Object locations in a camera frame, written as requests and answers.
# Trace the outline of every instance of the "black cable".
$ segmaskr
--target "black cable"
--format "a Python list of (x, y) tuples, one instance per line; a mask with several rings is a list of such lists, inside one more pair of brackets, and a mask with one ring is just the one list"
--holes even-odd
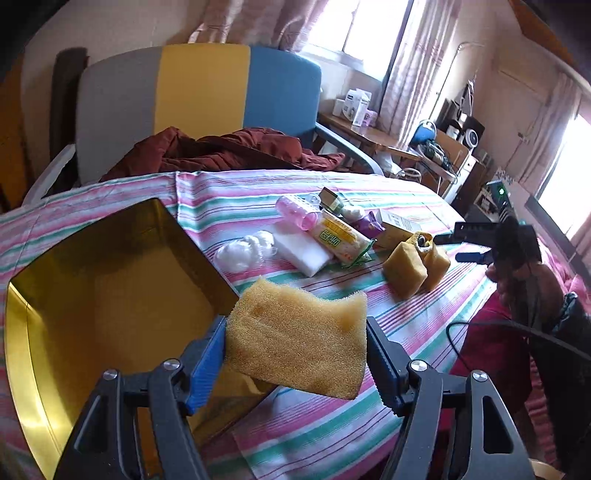
[(575, 355), (578, 355), (583, 360), (585, 360), (587, 362), (591, 362), (590, 355), (579, 350), (578, 348), (575, 348), (571, 344), (563, 342), (562, 340), (558, 340), (557, 338), (554, 338), (546, 333), (539, 332), (533, 328), (526, 327), (525, 325), (522, 325), (520, 323), (513, 322), (512, 320), (491, 320), (490, 322), (467, 322), (467, 321), (463, 321), (463, 320), (455, 320), (453, 322), (450, 322), (449, 325), (446, 326), (445, 334), (447, 336), (447, 340), (449, 341), (453, 351), (456, 353), (457, 357), (462, 362), (464, 367), (466, 367), (469, 371), (472, 371), (472, 369), (466, 363), (466, 361), (462, 357), (462, 354), (458, 351), (456, 345), (454, 344), (454, 342), (452, 340), (452, 336), (449, 333), (450, 328), (453, 326), (456, 326), (456, 325), (480, 325), (480, 326), (496, 325), (496, 326), (505, 326), (505, 327), (513, 328), (515, 330), (520, 330), (523, 334), (525, 334), (526, 337), (537, 337), (541, 340), (545, 340), (546, 342), (553, 343), (555, 345), (558, 345), (558, 346), (568, 350), (571, 353), (574, 353)]

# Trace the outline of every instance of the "chair armrest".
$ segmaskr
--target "chair armrest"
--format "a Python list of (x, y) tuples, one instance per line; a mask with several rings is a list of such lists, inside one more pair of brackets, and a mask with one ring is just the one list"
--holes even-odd
[(363, 165), (366, 165), (371, 170), (371, 173), (381, 175), (382, 177), (384, 176), (384, 172), (381, 168), (379, 168), (379, 165), (373, 158), (363, 153), (356, 146), (350, 142), (347, 142), (343, 137), (337, 135), (332, 130), (326, 128), (324, 125), (320, 125), (318, 122), (316, 122), (316, 134), (337, 147), (341, 152), (346, 153), (352, 159), (360, 162)]
[(74, 153), (76, 153), (76, 146), (74, 144), (66, 145), (43, 170), (43, 173), (25, 195), (22, 204), (34, 205), (38, 203), (47, 194), (62, 169), (74, 157)]

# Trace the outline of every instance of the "red blanket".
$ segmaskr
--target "red blanket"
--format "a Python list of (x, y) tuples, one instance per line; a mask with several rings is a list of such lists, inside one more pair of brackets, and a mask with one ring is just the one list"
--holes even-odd
[(271, 128), (245, 128), (222, 137), (188, 137), (168, 127), (136, 143), (101, 181), (168, 171), (227, 171), (298, 169), (332, 171), (343, 162), (341, 153), (315, 155), (298, 138)]

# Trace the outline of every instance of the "black jacket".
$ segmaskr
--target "black jacket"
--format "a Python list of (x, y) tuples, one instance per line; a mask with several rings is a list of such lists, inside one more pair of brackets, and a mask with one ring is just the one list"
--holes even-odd
[[(558, 320), (544, 333), (591, 355), (591, 319), (569, 293)], [(568, 478), (591, 478), (591, 362), (539, 338), (530, 340), (554, 427), (562, 471)]]

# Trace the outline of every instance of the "white sponge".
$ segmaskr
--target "white sponge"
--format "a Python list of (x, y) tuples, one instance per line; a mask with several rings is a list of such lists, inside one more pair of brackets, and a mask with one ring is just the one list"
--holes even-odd
[(285, 220), (269, 228), (275, 239), (277, 253), (307, 277), (313, 277), (325, 267), (333, 254), (314, 238)]

